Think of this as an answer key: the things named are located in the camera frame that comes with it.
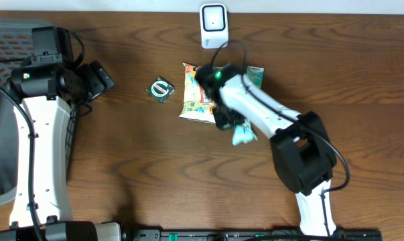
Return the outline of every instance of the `gray container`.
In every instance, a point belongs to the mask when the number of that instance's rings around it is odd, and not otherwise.
[[[51,26],[38,19],[0,19],[0,59],[25,58],[33,55],[31,30]],[[21,62],[0,64],[0,86],[7,88],[6,79]],[[71,112],[76,117],[77,111]],[[72,144],[78,119],[69,121],[66,134],[66,170],[72,158]],[[18,138],[13,105],[0,93],[0,205],[14,199],[17,185]]]

